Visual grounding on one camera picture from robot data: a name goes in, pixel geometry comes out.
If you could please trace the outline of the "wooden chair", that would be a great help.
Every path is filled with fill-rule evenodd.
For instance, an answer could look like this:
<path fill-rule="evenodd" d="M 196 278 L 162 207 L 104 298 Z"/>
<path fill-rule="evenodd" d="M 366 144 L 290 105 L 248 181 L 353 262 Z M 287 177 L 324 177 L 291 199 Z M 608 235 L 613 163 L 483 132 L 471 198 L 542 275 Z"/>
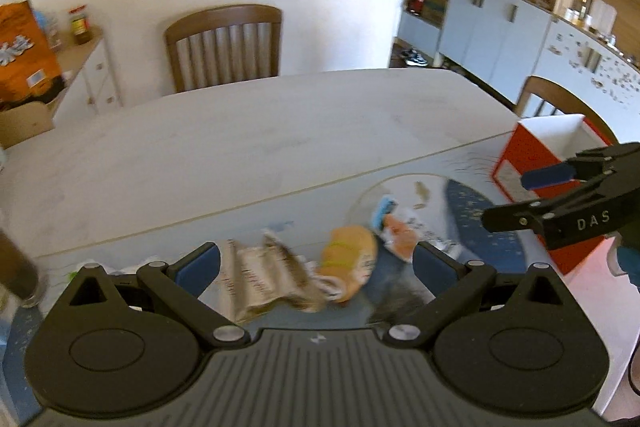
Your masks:
<path fill-rule="evenodd" d="M 179 18 L 164 31 L 175 91 L 280 75 L 283 12 L 265 4 L 217 6 Z"/>
<path fill-rule="evenodd" d="M 602 138 L 607 139 L 611 144 L 618 143 L 613 130 L 591 107 L 572 92 L 546 78 L 538 76 L 526 78 L 513 109 L 516 116 L 522 117 L 524 115 L 532 95 L 540 98 L 544 103 L 550 104 L 554 109 L 559 109 L 564 114 L 584 115 Z"/>

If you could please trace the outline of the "white side cabinet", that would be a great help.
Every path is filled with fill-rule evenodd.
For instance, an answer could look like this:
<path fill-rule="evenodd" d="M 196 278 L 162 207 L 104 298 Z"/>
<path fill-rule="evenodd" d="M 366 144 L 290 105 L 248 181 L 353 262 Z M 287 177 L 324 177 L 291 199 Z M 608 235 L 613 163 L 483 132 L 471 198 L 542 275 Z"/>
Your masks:
<path fill-rule="evenodd" d="M 62 49 L 55 53 L 65 89 L 50 104 L 55 127 L 78 124 L 122 108 L 111 57 L 103 31 L 93 26 L 92 38 L 77 44 L 66 36 Z"/>

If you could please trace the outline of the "chicken sausage snack packet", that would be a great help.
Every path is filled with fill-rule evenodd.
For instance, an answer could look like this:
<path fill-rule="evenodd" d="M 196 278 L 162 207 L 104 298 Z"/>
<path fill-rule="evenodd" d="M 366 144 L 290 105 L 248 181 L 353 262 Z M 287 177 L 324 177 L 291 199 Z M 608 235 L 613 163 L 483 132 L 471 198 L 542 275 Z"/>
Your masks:
<path fill-rule="evenodd" d="M 419 243 L 430 244 L 452 259 L 459 259 L 463 253 L 458 242 L 430 231 L 413 209 L 400 207 L 390 195 L 384 195 L 376 204 L 370 228 L 390 253 L 407 263 L 412 262 L 413 251 Z"/>

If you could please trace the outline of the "far wooden chair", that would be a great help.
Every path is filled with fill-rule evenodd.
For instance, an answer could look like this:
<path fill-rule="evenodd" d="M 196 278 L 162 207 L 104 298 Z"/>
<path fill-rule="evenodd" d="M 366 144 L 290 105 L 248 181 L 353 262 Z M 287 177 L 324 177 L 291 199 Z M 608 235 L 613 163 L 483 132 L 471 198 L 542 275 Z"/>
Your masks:
<path fill-rule="evenodd" d="M 217 6 L 179 18 L 164 31 L 175 91 L 280 75 L 283 12 L 265 4 Z"/>

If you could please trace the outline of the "orange snack bag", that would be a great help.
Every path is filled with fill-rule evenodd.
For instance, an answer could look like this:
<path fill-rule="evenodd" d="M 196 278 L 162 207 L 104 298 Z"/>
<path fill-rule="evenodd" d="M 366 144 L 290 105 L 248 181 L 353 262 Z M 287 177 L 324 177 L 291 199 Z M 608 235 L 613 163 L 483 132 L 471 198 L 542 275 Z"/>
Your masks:
<path fill-rule="evenodd" d="M 64 89 L 62 69 L 28 1 L 1 5 L 1 106 L 51 103 Z"/>

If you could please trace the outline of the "silver foil snack bag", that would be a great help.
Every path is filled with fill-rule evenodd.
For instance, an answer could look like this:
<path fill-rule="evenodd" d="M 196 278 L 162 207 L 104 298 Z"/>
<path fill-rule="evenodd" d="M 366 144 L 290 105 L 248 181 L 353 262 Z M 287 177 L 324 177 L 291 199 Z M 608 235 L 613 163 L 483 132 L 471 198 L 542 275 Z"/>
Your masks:
<path fill-rule="evenodd" d="M 279 305 L 314 313 L 326 305 L 306 260 L 290 251 L 273 232 L 246 246 L 229 239 L 220 247 L 218 309 L 236 324 L 248 323 Z"/>

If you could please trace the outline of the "black white sneakers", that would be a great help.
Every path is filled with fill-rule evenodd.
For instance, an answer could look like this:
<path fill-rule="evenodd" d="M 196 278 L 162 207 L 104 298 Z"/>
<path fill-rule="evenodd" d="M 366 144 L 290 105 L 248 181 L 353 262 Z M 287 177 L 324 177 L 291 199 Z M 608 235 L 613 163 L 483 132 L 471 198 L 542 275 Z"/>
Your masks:
<path fill-rule="evenodd" d="M 404 49 L 400 52 L 400 58 L 407 67 L 427 67 L 428 61 L 415 49 Z"/>

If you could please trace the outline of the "white wall cabinet unit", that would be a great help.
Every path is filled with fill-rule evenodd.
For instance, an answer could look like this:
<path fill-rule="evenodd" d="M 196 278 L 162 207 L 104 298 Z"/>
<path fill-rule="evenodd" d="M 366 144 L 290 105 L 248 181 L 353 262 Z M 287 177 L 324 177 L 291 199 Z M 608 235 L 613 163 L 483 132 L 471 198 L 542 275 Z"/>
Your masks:
<path fill-rule="evenodd" d="M 404 0 L 390 64 L 415 49 L 514 108 L 529 76 L 639 136 L 639 0 Z"/>

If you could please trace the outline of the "orange yellow bread toy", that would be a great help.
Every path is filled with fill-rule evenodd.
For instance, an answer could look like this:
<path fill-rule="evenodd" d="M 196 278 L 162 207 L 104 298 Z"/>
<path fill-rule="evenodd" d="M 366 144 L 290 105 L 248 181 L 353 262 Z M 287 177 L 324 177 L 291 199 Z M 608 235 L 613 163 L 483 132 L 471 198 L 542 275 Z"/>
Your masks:
<path fill-rule="evenodd" d="M 370 280 L 378 257 L 374 235 L 361 225 L 331 231 L 314 280 L 332 303 L 347 303 Z"/>

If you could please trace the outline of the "red white cardboard box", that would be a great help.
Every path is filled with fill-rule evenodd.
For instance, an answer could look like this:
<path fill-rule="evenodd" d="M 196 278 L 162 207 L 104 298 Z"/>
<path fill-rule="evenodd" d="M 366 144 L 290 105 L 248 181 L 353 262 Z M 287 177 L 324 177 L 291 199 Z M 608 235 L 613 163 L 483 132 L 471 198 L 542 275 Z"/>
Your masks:
<path fill-rule="evenodd" d="M 491 178 L 510 200 L 509 204 L 553 198 L 575 187 L 589 187 L 595 188 L 599 194 L 612 199 L 613 210 L 616 211 L 615 195 L 612 188 L 606 186 L 607 176 L 597 176 L 588 182 L 568 181 L 533 190 L 527 190 L 521 184 L 521 175 L 529 170 L 559 164 L 582 150 L 610 145 L 612 144 L 602 138 L 593 124 L 590 124 L 582 114 L 523 119 L 514 128 L 506 148 L 492 170 Z M 536 236 L 544 246 L 542 238 Z M 544 249 L 548 251 L 560 272 L 566 275 L 600 245 L 603 237 L 593 237 L 582 243 L 559 249 L 547 249 L 546 246 Z"/>

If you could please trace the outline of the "glass of dark drink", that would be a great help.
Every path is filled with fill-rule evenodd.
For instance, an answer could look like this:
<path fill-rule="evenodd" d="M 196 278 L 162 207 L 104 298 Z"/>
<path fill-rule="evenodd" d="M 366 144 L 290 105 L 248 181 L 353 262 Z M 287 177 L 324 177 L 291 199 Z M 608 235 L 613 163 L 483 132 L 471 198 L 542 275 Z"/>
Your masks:
<path fill-rule="evenodd" d="M 35 308 L 42 303 L 48 289 L 46 271 L 23 253 L 6 229 L 1 215 L 1 285 L 21 301 L 23 308 Z"/>

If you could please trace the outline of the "right wooden chair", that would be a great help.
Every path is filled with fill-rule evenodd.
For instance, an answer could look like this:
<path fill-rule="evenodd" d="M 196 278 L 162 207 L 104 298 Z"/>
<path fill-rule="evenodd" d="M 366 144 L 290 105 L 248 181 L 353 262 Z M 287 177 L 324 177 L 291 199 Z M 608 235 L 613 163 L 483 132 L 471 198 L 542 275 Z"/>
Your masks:
<path fill-rule="evenodd" d="M 526 78 L 513 109 L 516 116 L 522 117 L 524 115 L 532 95 L 540 98 L 544 103 L 550 104 L 554 109 L 559 109 L 564 114 L 584 115 L 602 138 L 607 139 L 611 144 L 618 143 L 613 130 L 591 107 L 572 92 L 546 78 L 538 76 Z"/>

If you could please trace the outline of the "cardboard box on left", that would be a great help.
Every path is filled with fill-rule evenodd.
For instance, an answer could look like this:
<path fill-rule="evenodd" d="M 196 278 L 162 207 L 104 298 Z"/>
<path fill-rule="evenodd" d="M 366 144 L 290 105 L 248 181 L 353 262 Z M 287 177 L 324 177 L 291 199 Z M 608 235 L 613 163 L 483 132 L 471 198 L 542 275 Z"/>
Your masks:
<path fill-rule="evenodd" d="M 41 102 L 4 110 L 0 117 L 0 142 L 5 150 L 54 128 L 50 109 Z"/>

